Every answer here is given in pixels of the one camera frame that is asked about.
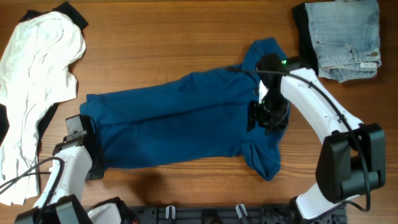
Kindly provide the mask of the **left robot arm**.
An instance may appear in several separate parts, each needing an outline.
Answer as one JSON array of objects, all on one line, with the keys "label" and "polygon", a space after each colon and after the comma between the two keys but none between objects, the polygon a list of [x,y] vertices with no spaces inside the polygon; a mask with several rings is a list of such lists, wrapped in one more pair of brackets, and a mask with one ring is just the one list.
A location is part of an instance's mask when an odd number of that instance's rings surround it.
[{"label": "left robot arm", "polygon": [[34,207],[19,214],[21,223],[139,223],[118,197],[86,211],[81,205],[85,181],[104,176],[104,155],[96,142],[95,124],[87,115],[65,120],[68,135],[53,150],[53,167],[47,185]]}]

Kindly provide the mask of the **blue polo shirt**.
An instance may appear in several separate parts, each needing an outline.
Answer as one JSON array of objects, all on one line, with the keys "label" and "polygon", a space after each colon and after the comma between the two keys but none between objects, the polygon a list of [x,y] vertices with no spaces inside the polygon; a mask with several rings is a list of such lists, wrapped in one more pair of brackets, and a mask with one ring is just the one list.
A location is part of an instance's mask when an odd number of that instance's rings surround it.
[{"label": "blue polo shirt", "polygon": [[89,94],[80,113],[93,119],[107,167],[137,169],[204,157],[243,156],[263,179],[280,171],[282,133],[248,130],[248,107],[258,100],[262,56],[285,53],[273,38],[249,47],[235,72],[215,68],[147,88]]}]

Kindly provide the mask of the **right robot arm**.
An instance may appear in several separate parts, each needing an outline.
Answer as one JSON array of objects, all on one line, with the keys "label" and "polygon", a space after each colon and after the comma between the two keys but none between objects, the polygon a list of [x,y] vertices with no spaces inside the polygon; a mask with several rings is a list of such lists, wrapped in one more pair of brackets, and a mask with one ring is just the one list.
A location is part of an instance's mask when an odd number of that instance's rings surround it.
[{"label": "right robot arm", "polygon": [[266,133],[282,132],[290,107],[296,107],[322,145],[316,182],[283,207],[271,206],[267,217],[284,223],[338,223],[338,217],[355,198],[365,196],[362,212],[371,207],[371,192],[386,183],[386,141],[380,125],[365,124],[348,112],[303,62],[263,56],[251,76],[260,79],[259,99],[248,109],[248,129],[260,126]]}]

